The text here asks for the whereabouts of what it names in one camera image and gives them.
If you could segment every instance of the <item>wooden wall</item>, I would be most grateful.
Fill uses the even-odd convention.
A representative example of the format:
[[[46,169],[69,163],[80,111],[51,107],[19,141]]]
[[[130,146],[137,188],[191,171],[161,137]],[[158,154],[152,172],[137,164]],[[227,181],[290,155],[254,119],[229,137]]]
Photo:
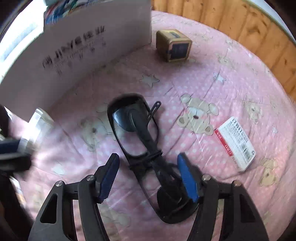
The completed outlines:
[[[153,10],[180,15],[227,34],[256,54],[296,101],[296,45],[272,19],[244,0],[151,0]]]

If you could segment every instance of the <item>blue gripper pad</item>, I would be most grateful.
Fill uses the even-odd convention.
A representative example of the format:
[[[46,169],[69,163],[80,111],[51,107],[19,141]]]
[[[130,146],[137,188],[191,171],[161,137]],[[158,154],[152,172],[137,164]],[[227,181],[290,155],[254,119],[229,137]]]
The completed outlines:
[[[188,197],[190,197],[193,200],[193,202],[196,202],[199,198],[199,195],[197,192],[197,183],[194,181],[193,176],[190,173],[184,158],[180,154],[177,157],[177,164],[178,164],[178,169],[181,173],[181,178],[186,188]]]
[[[103,178],[100,182],[99,200],[103,201],[109,196],[113,182],[119,169],[119,156],[112,153],[104,166]]]
[[[20,140],[6,139],[0,142],[0,154],[17,152]]]

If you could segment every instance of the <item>barcode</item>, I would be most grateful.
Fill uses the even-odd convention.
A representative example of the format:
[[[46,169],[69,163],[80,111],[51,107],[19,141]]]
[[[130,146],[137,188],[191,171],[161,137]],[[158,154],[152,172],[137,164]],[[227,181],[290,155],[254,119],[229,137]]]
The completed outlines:
[[[242,153],[244,154],[244,157],[246,158],[246,160],[249,161],[251,159],[252,155],[250,154],[250,151],[245,143],[243,143],[241,145],[241,150],[242,150]]]

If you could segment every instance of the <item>teddy bear print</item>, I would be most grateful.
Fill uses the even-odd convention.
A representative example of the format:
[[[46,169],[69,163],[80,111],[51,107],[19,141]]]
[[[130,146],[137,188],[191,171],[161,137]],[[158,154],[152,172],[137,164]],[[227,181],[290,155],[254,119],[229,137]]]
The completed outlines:
[[[258,124],[259,116],[263,116],[262,109],[254,102],[245,101],[244,107],[254,124]]]
[[[107,204],[98,204],[100,214],[104,223],[115,222],[124,227],[129,227],[131,224],[131,218],[125,213],[119,213]]]
[[[180,100],[187,105],[187,108],[183,115],[177,119],[177,124],[180,127],[188,128],[196,134],[205,133],[212,135],[214,129],[210,124],[209,114],[218,115],[218,107],[199,98],[192,98],[189,94],[183,94]]]
[[[276,160],[263,158],[261,160],[261,165],[264,167],[264,171],[261,179],[259,180],[259,185],[268,187],[277,183],[278,177],[274,172],[274,168],[278,167]]]
[[[95,151],[98,143],[106,135],[112,135],[116,140],[107,116],[107,106],[107,103],[103,103],[96,110],[97,116],[84,118],[78,124],[81,128],[81,137],[87,144],[89,151]],[[116,122],[114,126],[117,136],[120,137],[124,130]]]

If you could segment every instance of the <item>small square box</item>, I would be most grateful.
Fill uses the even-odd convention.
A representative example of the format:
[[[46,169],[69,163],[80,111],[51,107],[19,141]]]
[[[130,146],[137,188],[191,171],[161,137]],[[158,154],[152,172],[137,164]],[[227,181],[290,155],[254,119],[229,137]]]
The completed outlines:
[[[176,29],[156,32],[156,48],[167,62],[188,58],[192,40]]]

